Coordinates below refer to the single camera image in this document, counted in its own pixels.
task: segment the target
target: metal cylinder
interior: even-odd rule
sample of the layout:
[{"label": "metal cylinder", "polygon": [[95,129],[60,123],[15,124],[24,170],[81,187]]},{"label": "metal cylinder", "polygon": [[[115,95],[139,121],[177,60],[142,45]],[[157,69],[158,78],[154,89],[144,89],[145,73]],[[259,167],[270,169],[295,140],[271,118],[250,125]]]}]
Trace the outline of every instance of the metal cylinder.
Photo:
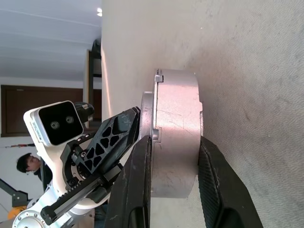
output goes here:
[{"label": "metal cylinder", "polygon": [[140,138],[152,136],[151,196],[186,198],[198,173],[203,127],[196,77],[158,69],[153,93],[142,98]]}]

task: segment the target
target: white camera housing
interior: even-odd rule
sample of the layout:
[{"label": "white camera housing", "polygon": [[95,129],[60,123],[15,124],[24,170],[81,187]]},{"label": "white camera housing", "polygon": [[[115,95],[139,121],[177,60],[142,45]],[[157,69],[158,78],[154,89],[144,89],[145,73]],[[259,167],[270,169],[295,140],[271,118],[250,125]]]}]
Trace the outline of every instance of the white camera housing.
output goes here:
[{"label": "white camera housing", "polygon": [[[62,176],[63,164],[60,159],[60,156],[66,146],[66,143],[71,140],[77,139],[79,136],[81,136],[83,134],[83,132],[81,132],[81,134],[76,135],[73,138],[70,138],[69,140],[67,140],[64,143],[61,143],[56,146],[52,145],[46,139],[46,136],[45,135],[43,136],[43,132],[44,132],[43,128],[38,128],[38,126],[42,126],[42,125],[39,122],[39,119],[37,118],[37,113],[39,110],[41,110],[43,108],[59,105],[61,103],[63,103],[63,102],[58,102],[58,103],[46,105],[43,107],[31,109],[31,110],[27,111],[23,116],[24,122],[28,129],[28,132],[30,133],[30,136],[38,151],[37,155],[40,156],[44,160],[46,165],[52,170],[52,173],[53,173],[52,186],[55,190],[55,194],[56,194],[57,198],[67,192],[66,184],[65,184],[65,181]],[[71,209],[71,211],[76,214],[86,214],[91,209],[103,204],[108,198],[109,198],[109,196],[106,197],[105,199],[103,199],[98,204],[94,203],[91,199],[84,198],[83,200],[79,201],[79,203],[76,204]]]},{"label": "white camera housing", "polygon": [[84,131],[74,104],[70,101],[35,109],[31,112],[31,117],[36,137],[46,146],[66,143]]}]

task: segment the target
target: man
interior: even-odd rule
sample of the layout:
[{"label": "man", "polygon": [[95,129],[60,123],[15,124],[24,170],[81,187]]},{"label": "man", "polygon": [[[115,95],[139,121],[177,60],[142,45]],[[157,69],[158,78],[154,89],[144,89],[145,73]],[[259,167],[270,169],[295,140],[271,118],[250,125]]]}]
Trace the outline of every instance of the man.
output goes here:
[{"label": "man", "polygon": [[[27,153],[21,156],[17,161],[17,170],[23,173],[26,172],[34,172],[34,175],[37,175],[41,180],[41,162],[38,158],[31,155],[31,153]],[[51,169],[46,165],[46,182],[49,184],[53,178],[53,174]],[[95,208],[95,210],[91,210],[83,220],[81,220],[78,224],[75,224],[73,228],[103,228],[105,225],[105,216],[107,211],[107,205],[100,205]]]},{"label": "man", "polygon": [[[31,153],[27,153],[21,156],[17,161],[17,170],[23,173],[33,172],[34,175],[38,176],[41,180],[41,162],[38,158],[31,155]],[[51,169],[46,165],[45,166],[45,179],[46,184],[49,184],[53,179],[53,174]]]}]

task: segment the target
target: white wall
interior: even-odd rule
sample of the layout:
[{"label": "white wall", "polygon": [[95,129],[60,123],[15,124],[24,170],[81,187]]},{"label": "white wall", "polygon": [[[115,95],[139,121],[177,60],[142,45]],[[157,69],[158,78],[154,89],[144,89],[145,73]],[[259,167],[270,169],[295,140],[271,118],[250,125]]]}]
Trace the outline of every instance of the white wall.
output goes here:
[{"label": "white wall", "polygon": [[[32,143],[31,137],[8,137],[0,138],[0,177],[16,190],[21,190],[28,193],[28,197],[36,198],[43,193],[42,183],[37,176],[32,173],[29,175],[21,173],[16,169],[17,159],[26,154],[36,154],[35,147],[23,147],[23,148],[5,148],[4,146],[14,144],[28,144]],[[11,196],[5,191],[0,189],[0,203],[6,211],[10,211]],[[7,212],[0,208],[0,221],[7,220]]]},{"label": "white wall", "polygon": [[[65,81],[65,80],[49,80],[49,79],[34,79],[34,78],[15,78],[15,77],[0,77],[0,85],[11,86],[45,86],[45,87],[63,87],[63,88],[83,88],[82,81]],[[94,78],[94,89],[101,89],[101,79]],[[37,176],[32,173],[26,175],[17,171],[17,159],[26,154],[36,154],[35,147],[25,148],[7,148],[4,146],[14,144],[32,143],[31,137],[9,137],[0,138],[0,178],[6,181],[16,190],[22,190],[28,193],[29,198],[39,197],[43,193],[42,183]],[[7,220],[7,211],[11,210],[11,196],[0,189],[0,221]]]},{"label": "white wall", "polygon": [[[141,105],[157,67],[195,72],[204,135],[263,226],[303,228],[304,1],[104,0],[103,11],[102,117]],[[177,227],[204,227],[197,185],[151,199],[151,228]]]}]

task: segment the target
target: ceiling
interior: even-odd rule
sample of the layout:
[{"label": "ceiling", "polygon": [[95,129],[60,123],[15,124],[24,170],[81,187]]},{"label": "ceiling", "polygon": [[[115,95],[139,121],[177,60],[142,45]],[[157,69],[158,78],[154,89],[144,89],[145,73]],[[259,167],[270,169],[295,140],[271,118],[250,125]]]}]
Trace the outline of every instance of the ceiling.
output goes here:
[{"label": "ceiling", "polygon": [[101,0],[1,0],[0,76],[82,80]]}]

